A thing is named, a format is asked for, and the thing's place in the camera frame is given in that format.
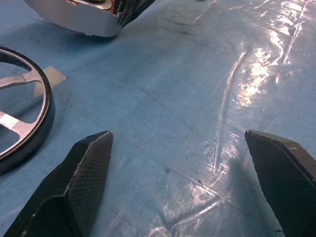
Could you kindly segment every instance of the black carbon fiber part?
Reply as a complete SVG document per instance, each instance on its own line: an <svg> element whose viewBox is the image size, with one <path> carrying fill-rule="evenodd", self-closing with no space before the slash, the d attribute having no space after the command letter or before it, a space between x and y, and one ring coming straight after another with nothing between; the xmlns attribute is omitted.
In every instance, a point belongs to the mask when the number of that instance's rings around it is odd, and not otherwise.
<svg viewBox="0 0 316 237"><path fill-rule="evenodd" d="M88 237L103 196L111 131L77 142L43 179L5 237Z"/></svg>
<svg viewBox="0 0 316 237"><path fill-rule="evenodd" d="M143 11L145 11L156 0L115 0L114 15L120 15L118 25L126 26L135 20Z"/></svg>
<svg viewBox="0 0 316 237"><path fill-rule="evenodd" d="M286 237L316 236L316 161L298 143L258 131L245 139L262 191Z"/></svg>

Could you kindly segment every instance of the blue floor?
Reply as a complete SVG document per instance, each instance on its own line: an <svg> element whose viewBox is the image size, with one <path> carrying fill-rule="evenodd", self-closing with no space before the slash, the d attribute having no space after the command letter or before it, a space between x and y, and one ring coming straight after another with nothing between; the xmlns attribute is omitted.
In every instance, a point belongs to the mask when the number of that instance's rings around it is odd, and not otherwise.
<svg viewBox="0 0 316 237"><path fill-rule="evenodd" d="M315 14L314 0L158 0L98 39L1 1L0 45L67 79L48 140L0 177L0 236L72 145L104 130L115 141L92 237L284 236L243 134L316 157Z"/></svg>

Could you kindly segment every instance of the wheel rim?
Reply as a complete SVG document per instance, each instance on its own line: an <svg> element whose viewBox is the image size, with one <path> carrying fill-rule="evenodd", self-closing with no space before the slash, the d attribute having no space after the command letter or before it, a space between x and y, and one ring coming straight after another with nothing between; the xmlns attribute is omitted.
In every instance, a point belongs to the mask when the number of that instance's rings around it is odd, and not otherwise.
<svg viewBox="0 0 316 237"><path fill-rule="evenodd" d="M24 55L4 47L0 47L0 62L28 70L22 75L1 78L0 91L33 82L40 82L43 87L41 110L34 122L26 123L0 111L0 126L19 135L16 143L0 152L1 175L28 158L44 142L52 127L55 110L49 81L39 66Z"/></svg>

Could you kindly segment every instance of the wheel spoke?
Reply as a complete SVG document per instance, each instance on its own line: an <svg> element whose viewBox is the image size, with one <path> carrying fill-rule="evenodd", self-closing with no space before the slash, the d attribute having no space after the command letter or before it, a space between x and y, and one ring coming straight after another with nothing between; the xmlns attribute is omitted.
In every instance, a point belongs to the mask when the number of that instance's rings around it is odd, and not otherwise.
<svg viewBox="0 0 316 237"><path fill-rule="evenodd" d="M32 123L23 122L2 111L0 111L0 125L17 133L20 138L23 138L33 127Z"/></svg>
<svg viewBox="0 0 316 237"><path fill-rule="evenodd" d="M1 78L0 90L6 89L12 86L29 84L34 81L39 81L39 80L37 79L36 75L32 71L22 74L22 75L18 75L18 76Z"/></svg>

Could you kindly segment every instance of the chrome object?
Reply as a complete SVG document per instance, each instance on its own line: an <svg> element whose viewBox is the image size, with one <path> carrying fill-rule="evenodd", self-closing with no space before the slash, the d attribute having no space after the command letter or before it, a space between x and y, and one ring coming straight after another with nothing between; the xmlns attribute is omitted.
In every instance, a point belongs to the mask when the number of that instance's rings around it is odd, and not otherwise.
<svg viewBox="0 0 316 237"><path fill-rule="evenodd" d="M44 19L88 36L117 36L119 18L109 10L111 0L91 3L84 0L25 0Z"/></svg>
<svg viewBox="0 0 316 237"><path fill-rule="evenodd" d="M29 71L22 75L1 78L0 91L33 82L40 82L43 86L43 104L35 122L26 123L0 111L0 126L19 135L19 140L15 144L0 152L0 175L2 175L28 158L44 142L52 127L55 109L49 81L32 60L11 49L0 47L0 62Z"/></svg>

